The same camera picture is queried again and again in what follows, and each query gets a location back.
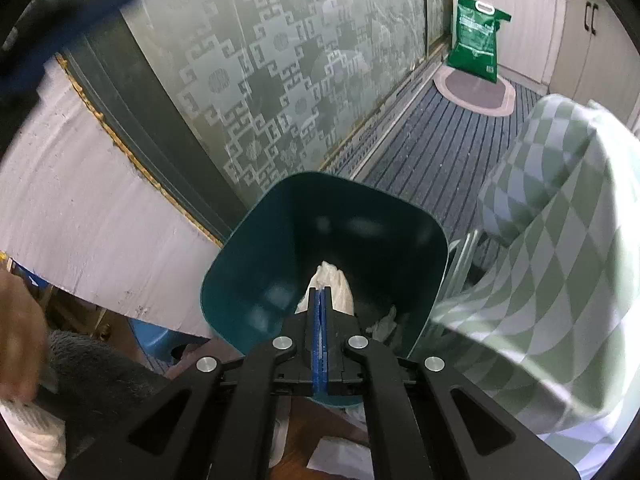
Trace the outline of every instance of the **yellow tape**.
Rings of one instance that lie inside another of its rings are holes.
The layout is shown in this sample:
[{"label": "yellow tape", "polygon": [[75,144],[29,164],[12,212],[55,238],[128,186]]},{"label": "yellow tape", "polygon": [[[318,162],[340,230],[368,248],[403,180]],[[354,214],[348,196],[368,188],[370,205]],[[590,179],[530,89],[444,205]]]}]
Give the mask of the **yellow tape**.
[{"label": "yellow tape", "polygon": [[187,218],[187,220],[189,220],[189,222],[195,225],[207,238],[209,238],[209,240],[211,240],[221,248],[222,242],[218,240],[214,235],[212,235],[209,231],[207,231],[207,229],[205,229],[205,227],[200,222],[198,222],[185,208],[183,208],[178,203],[178,201],[173,196],[171,196],[167,192],[167,190],[165,190],[160,185],[160,183],[146,170],[146,168],[140,163],[140,161],[137,160],[134,154],[131,153],[131,150],[127,146],[125,146],[124,143],[118,138],[116,132],[114,132],[111,127],[104,121],[104,114],[95,109],[91,101],[89,101],[87,96],[84,94],[84,90],[82,89],[82,87],[69,73],[68,62],[66,61],[66,59],[60,56],[60,54],[56,54],[56,59],[58,60],[58,63],[60,64],[62,69],[65,71],[66,76],[69,78],[69,81],[71,81],[71,84],[73,85],[76,92],[78,92],[78,95],[80,96],[82,101],[84,101],[86,107],[95,116],[95,118],[98,119],[98,122],[102,125],[103,129],[109,134],[116,146],[118,146],[124,152],[124,154],[127,155],[127,158],[136,167],[136,169],[140,173],[142,173],[142,175],[144,175],[144,177],[151,183],[151,185],[155,187],[160,193],[162,193],[162,196],[164,196],[178,211],[180,211],[180,213],[182,213]]}]

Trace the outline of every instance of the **triangular cutout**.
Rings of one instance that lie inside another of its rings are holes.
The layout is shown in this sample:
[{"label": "triangular cutout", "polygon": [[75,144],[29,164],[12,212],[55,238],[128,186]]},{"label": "triangular cutout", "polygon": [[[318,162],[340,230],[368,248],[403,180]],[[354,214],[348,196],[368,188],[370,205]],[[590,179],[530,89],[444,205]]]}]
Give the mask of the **triangular cutout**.
[{"label": "triangular cutout", "polygon": [[156,456],[164,453],[190,396],[189,390],[179,391],[129,435],[129,442]]},{"label": "triangular cutout", "polygon": [[462,416],[478,454],[481,456],[490,455],[514,441],[511,432],[500,425],[463,390],[453,389],[451,397]]}]

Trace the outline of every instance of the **bag handle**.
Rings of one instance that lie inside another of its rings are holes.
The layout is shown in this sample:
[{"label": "bag handle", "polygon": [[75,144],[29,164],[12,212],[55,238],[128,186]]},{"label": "bag handle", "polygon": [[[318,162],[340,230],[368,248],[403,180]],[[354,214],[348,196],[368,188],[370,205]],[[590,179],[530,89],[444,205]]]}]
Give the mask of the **bag handle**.
[{"label": "bag handle", "polygon": [[495,7],[492,4],[486,4],[484,2],[476,2],[476,9],[482,12],[483,14],[488,14],[489,16],[493,16],[495,14]]}]

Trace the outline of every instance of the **blue stool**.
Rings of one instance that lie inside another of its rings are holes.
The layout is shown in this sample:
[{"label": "blue stool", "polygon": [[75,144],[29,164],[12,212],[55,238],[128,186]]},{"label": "blue stool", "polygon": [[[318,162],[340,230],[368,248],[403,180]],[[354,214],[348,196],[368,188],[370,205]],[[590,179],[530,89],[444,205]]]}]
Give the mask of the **blue stool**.
[{"label": "blue stool", "polygon": [[129,319],[129,325],[142,350],[165,363],[172,364],[176,360],[172,354],[174,349],[188,344],[204,344],[208,341],[204,337],[175,332],[139,319]]}]

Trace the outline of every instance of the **metal bolt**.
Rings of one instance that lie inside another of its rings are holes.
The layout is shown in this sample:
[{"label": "metal bolt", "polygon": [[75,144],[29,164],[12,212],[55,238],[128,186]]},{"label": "metal bolt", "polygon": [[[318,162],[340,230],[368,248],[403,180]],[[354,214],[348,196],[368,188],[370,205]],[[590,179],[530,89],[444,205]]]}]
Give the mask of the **metal bolt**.
[{"label": "metal bolt", "polygon": [[201,357],[196,364],[196,368],[204,373],[212,372],[216,366],[218,362],[213,357]]},{"label": "metal bolt", "polygon": [[364,348],[369,344],[369,340],[363,335],[352,335],[349,338],[349,346],[351,348]]},{"label": "metal bolt", "polygon": [[432,372],[439,372],[444,368],[444,361],[436,356],[427,357],[424,360],[424,367]]},{"label": "metal bolt", "polygon": [[278,350],[286,350],[288,348],[291,348],[291,345],[293,345],[293,341],[290,337],[287,337],[285,335],[278,336],[273,340],[273,346]]}]

